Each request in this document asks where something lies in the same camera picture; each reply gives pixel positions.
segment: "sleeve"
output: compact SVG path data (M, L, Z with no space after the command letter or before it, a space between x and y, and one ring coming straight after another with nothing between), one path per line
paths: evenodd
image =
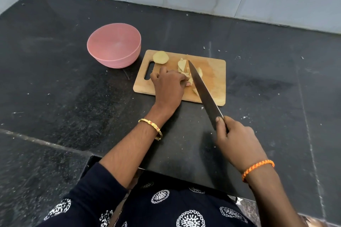
M127 189L96 163L38 227L106 227L126 193Z

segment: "kitchen knife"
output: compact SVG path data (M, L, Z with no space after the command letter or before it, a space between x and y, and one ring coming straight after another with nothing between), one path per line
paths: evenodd
M188 64L190 66L191 75L195 84L195 87L198 91L198 94L200 96L201 102L204 105L204 108L208 114L208 117L210 118L210 121L212 123L213 128L215 129L215 118L216 117L223 117L223 114L220 112L220 109L215 104L210 92L208 91L205 83L201 79L198 71L195 69L194 65L191 61L188 61Z

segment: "wooden cutting board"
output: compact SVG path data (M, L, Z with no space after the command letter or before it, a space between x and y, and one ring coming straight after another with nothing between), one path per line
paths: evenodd
M155 95L154 84L151 79L145 80L145 75L149 66L149 63L153 61L153 55L157 51L147 50L137 74L134 91L139 93L145 93L149 95ZM166 66L168 70L177 70L178 61L183 58L187 59L186 68L188 66L188 60L193 65L202 69L202 80L204 81L207 89L209 90L213 100L218 106L223 106L226 100L226 62L221 59L198 57L192 55L185 55L179 53L166 52L169 56L169 60L166 64L160 65L155 64L153 72L159 72L161 66ZM199 102L201 103L200 97L193 92L195 85L185 87L185 93L182 97L184 101Z

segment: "person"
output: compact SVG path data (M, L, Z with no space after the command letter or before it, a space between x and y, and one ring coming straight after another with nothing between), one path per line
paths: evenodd
M152 73L150 78L155 86L156 98L145 119L161 129L180 105L184 88L189 82L184 74L168 71L165 67L161 67L159 74ZM240 173L268 159L252 128L224 116L216 118L216 132L217 146ZM107 226L157 135L153 126L140 121L99 163L89 169L38 226ZM305 226L290 204L271 164L252 170L245 180L256 198L263 227ZM219 197L201 189L189 189L176 181L140 184L139 180L127 198L115 226L205 227L254 224L227 195Z

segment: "orange bracelet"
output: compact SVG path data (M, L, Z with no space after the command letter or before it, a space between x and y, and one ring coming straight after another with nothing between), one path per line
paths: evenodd
M162 133L161 133L160 129L158 128L158 126L155 123L153 123L153 122L151 122L150 120L147 120L147 119L140 119L139 122L140 121L147 122L149 125L151 125L153 128L155 128L155 130L160 134L160 136L155 137L155 140L160 140L162 138Z
M271 165L272 165L273 167L275 167L275 164L274 164L273 161L271 161L271 160L263 160L263 161L261 161L261 162L259 162L259 163L256 163L256 164L252 165L250 168L248 168L248 169L243 173L243 175L241 176L241 180L242 180L243 182L247 182L247 181L245 180L245 177L246 177L247 174L249 174L249 173L250 173L251 171L253 171L254 169L258 168L259 166L262 166L262 165L267 164L267 163L271 163Z

